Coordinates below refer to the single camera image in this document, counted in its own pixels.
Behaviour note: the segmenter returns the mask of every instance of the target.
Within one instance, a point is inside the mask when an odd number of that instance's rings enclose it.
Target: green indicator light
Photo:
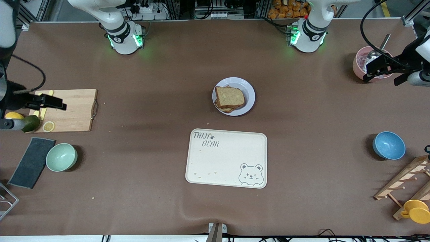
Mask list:
[[[321,37],[321,42],[319,43],[319,45],[322,45],[324,42],[324,37],[326,36],[326,34],[324,33],[324,35]]]
[[[300,37],[300,31],[297,31],[292,37],[291,37],[291,44],[297,44],[297,40]]]
[[[140,37],[139,35],[138,36],[133,35],[133,39],[135,40],[137,46],[142,45],[142,37]]]
[[[111,37],[108,35],[107,38],[109,39],[109,42],[111,43],[112,48],[114,48],[114,44],[112,43]]]

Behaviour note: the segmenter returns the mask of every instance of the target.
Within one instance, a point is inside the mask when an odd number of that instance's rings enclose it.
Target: lemon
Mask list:
[[[40,119],[36,115],[30,115],[23,119],[24,128],[21,130],[26,133],[36,130],[40,125]]]
[[[52,130],[54,130],[54,128],[55,128],[55,124],[54,122],[51,122],[51,121],[44,123],[42,127],[43,131],[46,133],[51,132]]]
[[[5,119],[24,119],[24,116],[22,116],[21,114],[17,113],[17,112],[8,112],[6,113],[6,115],[4,116]]]

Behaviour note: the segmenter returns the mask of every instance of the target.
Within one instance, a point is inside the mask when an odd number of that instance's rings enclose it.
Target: green bowl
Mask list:
[[[65,171],[70,169],[78,159],[78,153],[72,145],[58,144],[48,152],[46,166],[51,171]]]

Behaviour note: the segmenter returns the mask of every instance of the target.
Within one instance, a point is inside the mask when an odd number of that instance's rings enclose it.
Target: wooden drying rack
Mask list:
[[[430,146],[426,146],[425,151],[430,154],[428,150]],[[389,197],[395,202],[400,209],[393,215],[396,220],[402,219],[400,213],[403,211],[403,206],[391,195],[394,190],[405,189],[403,183],[417,180],[414,177],[416,174],[424,173],[430,177],[429,169],[425,169],[430,165],[430,155],[423,155],[416,157],[408,166],[406,166],[401,172],[399,172],[387,185],[385,185],[375,196],[376,200]],[[427,182],[410,200],[416,199],[421,201],[430,200],[430,181]]]

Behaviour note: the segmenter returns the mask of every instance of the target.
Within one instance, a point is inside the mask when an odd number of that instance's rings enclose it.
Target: brown table cover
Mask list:
[[[9,179],[32,136],[74,145],[70,172],[45,168],[34,189],[12,187],[20,202],[0,235],[194,234],[223,222],[237,235],[410,235],[428,225],[395,221],[398,207],[373,195],[430,143],[430,89],[393,77],[363,84],[352,71],[365,42],[360,20],[336,19],[314,53],[287,47],[264,21],[155,22],[145,49],[117,54],[96,23],[33,23],[15,54],[47,75],[44,90],[98,89],[91,132],[2,132],[0,178]],[[400,19],[367,20],[378,45],[400,54],[414,40]],[[12,59],[11,81],[27,87],[40,74]],[[245,116],[218,112],[214,85],[241,77],[256,91]],[[195,128],[261,132],[268,138],[267,186],[247,189],[185,180]],[[383,161],[371,149],[390,130],[406,155]],[[393,195],[408,200],[428,181],[422,174]]]

